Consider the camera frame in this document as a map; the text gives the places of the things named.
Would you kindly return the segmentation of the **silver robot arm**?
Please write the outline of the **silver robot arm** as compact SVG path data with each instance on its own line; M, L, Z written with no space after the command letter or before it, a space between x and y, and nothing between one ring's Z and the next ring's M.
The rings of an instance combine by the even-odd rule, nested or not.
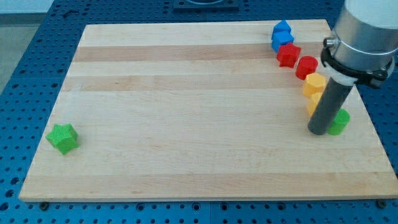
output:
M397 0L346 0L321 61L340 85L379 88L394 70Z

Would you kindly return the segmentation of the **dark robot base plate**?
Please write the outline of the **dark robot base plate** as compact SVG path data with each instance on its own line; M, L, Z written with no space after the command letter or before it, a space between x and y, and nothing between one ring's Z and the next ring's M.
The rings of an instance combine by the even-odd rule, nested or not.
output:
M239 9L239 0L172 0L174 10Z

